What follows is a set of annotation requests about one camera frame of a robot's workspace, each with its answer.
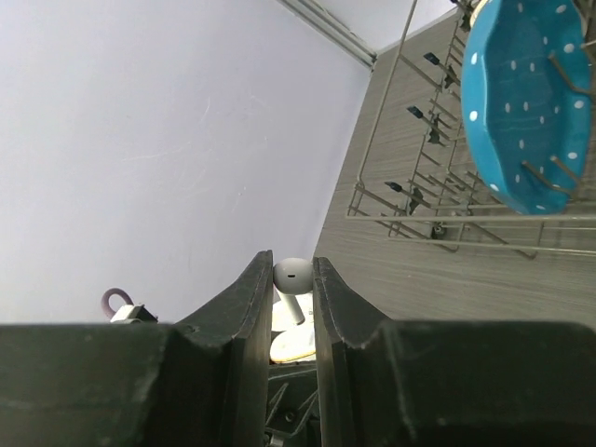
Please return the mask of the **white earbud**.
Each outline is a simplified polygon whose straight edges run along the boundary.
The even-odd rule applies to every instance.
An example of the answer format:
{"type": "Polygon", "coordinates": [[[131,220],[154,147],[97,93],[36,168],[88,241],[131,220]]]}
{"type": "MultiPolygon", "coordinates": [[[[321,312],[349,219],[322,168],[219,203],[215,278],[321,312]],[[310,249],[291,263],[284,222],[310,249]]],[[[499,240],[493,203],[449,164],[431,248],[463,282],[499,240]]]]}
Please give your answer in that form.
{"type": "Polygon", "coordinates": [[[273,269],[274,285],[291,322],[300,325],[313,313],[313,265],[303,258],[286,258],[273,269]]]}

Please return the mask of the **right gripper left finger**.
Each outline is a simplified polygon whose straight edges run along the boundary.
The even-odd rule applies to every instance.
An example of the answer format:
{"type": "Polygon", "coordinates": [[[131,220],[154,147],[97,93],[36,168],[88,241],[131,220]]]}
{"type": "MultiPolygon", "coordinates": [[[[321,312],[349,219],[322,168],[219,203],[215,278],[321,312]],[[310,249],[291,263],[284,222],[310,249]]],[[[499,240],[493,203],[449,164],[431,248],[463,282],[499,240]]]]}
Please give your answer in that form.
{"type": "Polygon", "coordinates": [[[5,446],[260,446],[273,254],[175,324],[5,325],[5,446]]]}

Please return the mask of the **white charging case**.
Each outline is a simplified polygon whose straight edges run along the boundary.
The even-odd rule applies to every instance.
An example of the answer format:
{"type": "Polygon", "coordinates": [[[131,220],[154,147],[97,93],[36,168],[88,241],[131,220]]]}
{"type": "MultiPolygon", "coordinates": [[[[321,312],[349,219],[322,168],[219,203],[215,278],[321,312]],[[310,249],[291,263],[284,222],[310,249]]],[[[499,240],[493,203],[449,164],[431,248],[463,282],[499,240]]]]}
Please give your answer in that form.
{"type": "Polygon", "coordinates": [[[272,343],[269,356],[274,363],[304,362],[316,359],[312,294],[298,295],[297,303],[305,316],[305,321],[301,324],[294,323],[293,317],[281,301],[273,304],[272,343]]]}

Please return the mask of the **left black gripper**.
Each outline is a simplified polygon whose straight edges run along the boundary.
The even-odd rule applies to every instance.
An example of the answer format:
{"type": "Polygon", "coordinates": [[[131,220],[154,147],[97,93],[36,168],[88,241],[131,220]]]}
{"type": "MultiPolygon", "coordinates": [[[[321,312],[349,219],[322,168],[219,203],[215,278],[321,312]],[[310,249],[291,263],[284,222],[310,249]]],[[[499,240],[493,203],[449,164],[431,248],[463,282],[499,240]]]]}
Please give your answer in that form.
{"type": "Polygon", "coordinates": [[[321,446],[314,361],[271,364],[267,399],[264,446],[321,446]]]}

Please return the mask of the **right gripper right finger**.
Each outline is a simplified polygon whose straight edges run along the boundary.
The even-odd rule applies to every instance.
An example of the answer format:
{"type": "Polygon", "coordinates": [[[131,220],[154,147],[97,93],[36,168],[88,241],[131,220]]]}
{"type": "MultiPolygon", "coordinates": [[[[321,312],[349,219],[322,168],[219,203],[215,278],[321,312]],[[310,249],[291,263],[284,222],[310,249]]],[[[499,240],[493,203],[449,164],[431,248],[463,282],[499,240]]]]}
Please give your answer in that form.
{"type": "Polygon", "coordinates": [[[591,446],[595,333],[554,321],[394,320],[313,263],[326,446],[591,446]]]}

